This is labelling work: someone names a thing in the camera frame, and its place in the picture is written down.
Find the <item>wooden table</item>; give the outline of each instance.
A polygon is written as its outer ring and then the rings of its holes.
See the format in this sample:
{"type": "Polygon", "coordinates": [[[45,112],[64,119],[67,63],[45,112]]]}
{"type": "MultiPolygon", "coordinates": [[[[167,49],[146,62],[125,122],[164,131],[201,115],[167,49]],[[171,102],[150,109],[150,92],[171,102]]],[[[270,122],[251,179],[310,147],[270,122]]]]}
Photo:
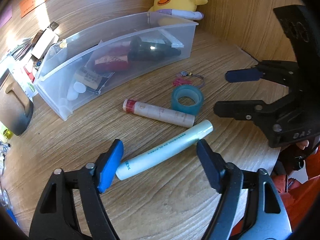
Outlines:
{"type": "MultiPolygon", "coordinates": [[[[52,171],[79,169],[94,162],[111,146],[123,141],[123,160],[130,159],[185,130],[127,114],[125,98],[170,107],[175,74],[186,70],[205,77],[201,89],[204,106],[196,123],[208,119],[215,131],[205,139],[227,162],[241,169],[272,170],[279,149],[268,147],[263,133],[249,121],[219,118],[213,113],[218,100],[263,99],[270,103],[286,93],[286,88],[268,81],[227,83],[227,70],[245,68],[255,61],[237,46],[221,42],[197,31],[191,57],[162,67],[121,85],[76,110],[64,122],[39,97],[27,131],[11,139],[12,148],[5,160],[2,186],[8,190],[19,225],[28,233],[32,216],[52,171]]],[[[90,234],[79,192],[75,190],[79,223],[90,234]]],[[[243,192],[237,220],[245,207],[243,192]]],[[[210,188],[195,146],[124,181],[114,179],[101,195],[114,228],[121,239],[200,239],[219,200],[210,188]]]]}

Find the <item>tape roll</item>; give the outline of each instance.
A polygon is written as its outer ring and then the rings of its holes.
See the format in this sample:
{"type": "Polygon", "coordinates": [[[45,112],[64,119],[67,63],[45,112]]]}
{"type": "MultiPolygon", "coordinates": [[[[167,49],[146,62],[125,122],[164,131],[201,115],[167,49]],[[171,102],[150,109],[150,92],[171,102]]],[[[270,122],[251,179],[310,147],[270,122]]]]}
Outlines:
{"type": "Polygon", "coordinates": [[[171,94],[171,109],[186,114],[197,115],[203,105],[204,97],[202,92],[191,85],[182,85],[176,87],[171,94]],[[185,106],[178,102],[182,97],[191,98],[195,104],[191,106],[185,106]]]}

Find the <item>clear plastic container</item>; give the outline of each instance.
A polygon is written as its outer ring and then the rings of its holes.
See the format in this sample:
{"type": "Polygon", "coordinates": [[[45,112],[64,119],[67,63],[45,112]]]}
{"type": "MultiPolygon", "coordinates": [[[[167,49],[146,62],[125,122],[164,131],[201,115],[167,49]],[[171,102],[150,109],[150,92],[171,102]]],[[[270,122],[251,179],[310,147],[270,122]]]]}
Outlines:
{"type": "Polygon", "coordinates": [[[82,30],[50,47],[34,85],[67,120],[74,110],[131,79],[190,57],[198,23],[156,12],[82,30]]]}

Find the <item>orange beak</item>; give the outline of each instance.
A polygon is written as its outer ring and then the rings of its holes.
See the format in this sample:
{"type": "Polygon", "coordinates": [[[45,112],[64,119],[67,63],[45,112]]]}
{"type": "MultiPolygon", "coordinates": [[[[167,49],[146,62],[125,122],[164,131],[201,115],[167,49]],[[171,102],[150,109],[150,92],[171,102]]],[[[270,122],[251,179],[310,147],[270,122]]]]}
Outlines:
{"type": "Polygon", "coordinates": [[[168,2],[170,2],[171,0],[159,0],[158,1],[158,5],[165,5],[167,4],[168,2]]]}

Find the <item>yellow plush toy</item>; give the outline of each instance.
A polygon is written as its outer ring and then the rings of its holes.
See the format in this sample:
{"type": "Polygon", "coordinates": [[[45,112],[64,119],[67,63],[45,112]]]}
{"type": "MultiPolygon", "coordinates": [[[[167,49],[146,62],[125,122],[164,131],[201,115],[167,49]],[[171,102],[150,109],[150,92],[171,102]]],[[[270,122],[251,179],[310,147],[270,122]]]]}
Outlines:
{"type": "Polygon", "coordinates": [[[203,14],[196,12],[197,5],[206,4],[208,0],[154,0],[149,11],[160,12],[189,20],[201,20],[203,14]]]}

